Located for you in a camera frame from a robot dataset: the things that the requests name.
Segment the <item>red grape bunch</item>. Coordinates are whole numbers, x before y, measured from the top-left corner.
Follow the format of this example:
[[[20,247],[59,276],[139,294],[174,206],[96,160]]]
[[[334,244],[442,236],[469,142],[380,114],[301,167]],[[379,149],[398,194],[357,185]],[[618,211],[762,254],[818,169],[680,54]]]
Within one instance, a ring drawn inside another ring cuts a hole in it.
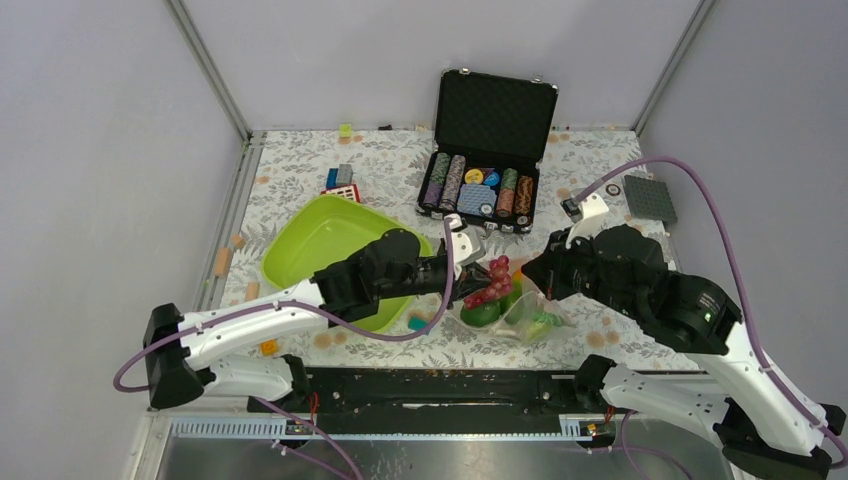
[[[508,256],[501,255],[490,260],[484,286],[467,296],[463,300],[463,306],[472,309],[483,303],[499,302],[511,289],[511,275]]]

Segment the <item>dark green avocado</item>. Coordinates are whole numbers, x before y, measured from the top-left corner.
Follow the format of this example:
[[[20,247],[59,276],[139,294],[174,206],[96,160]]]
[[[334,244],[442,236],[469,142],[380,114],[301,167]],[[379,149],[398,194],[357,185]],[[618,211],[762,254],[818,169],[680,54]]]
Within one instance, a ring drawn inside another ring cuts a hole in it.
[[[465,306],[460,311],[460,321],[473,328],[484,328],[499,320],[501,306],[499,302],[483,303],[469,309]]]

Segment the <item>clear pink zip top bag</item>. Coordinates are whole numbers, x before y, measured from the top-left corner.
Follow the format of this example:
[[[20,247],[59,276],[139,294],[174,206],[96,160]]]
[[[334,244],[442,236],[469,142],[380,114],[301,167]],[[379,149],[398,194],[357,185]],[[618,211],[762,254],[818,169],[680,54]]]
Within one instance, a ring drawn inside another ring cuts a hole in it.
[[[489,261],[481,265],[488,270]],[[510,265],[511,274],[516,270]],[[547,299],[529,280],[523,276],[523,295],[520,299],[506,312],[502,313],[499,320],[484,328],[473,328],[465,325],[460,321],[460,311],[463,307],[463,300],[455,303],[451,309],[451,315],[457,319],[461,325],[476,332],[483,333],[489,336],[497,336],[519,342],[521,344],[534,344],[547,340],[561,340],[573,337],[577,333],[577,325],[566,314],[565,310],[556,302]],[[545,336],[529,337],[526,334],[526,327],[529,321],[537,312],[550,312],[559,315],[564,325],[560,328],[550,331]]]

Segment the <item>green cabbage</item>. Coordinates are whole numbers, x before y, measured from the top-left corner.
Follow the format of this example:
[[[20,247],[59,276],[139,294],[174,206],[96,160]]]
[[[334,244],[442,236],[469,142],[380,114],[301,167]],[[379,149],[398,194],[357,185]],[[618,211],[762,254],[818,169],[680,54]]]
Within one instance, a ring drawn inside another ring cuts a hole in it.
[[[550,312],[537,312],[529,321],[526,327],[526,334],[529,337],[545,336],[550,331],[560,328],[564,325],[562,318],[559,315]]]

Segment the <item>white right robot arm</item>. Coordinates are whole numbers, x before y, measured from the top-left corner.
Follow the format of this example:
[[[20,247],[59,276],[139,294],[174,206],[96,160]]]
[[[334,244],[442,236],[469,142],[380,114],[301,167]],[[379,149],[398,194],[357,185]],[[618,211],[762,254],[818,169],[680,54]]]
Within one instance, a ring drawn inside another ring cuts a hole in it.
[[[781,371],[760,364],[740,308],[714,282],[671,270],[658,242],[638,230],[602,227],[598,196],[566,200],[570,228],[553,232],[543,253],[522,267],[551,300],[582,295],[634,320],[642,332],[695,362],[722,388],[701,393],[637,373],[592,354],[573,380],[575,402],[637,411],[687,430],[734,466],[760,479],[824,479],[823,449],[845,412],[799,397]]]

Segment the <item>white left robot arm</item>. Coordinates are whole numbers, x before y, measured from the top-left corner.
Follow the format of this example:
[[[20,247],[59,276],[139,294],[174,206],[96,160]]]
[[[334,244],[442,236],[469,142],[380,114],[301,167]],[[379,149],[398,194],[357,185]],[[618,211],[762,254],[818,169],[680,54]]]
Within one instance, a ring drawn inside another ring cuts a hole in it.
[[[266,297],[234,307],[181,312],[154,308],[143,338],[149,404],[157,410],[202,396],[256,397],[296,411],[309,401],[301,360],[243,355],[243,349],[286,335],[323,332],[377,313],[384,300],[439,293],[444,304],[484,285],[480,236],[452,214],[433,256],[418,237],[391,229],[346,259]]]

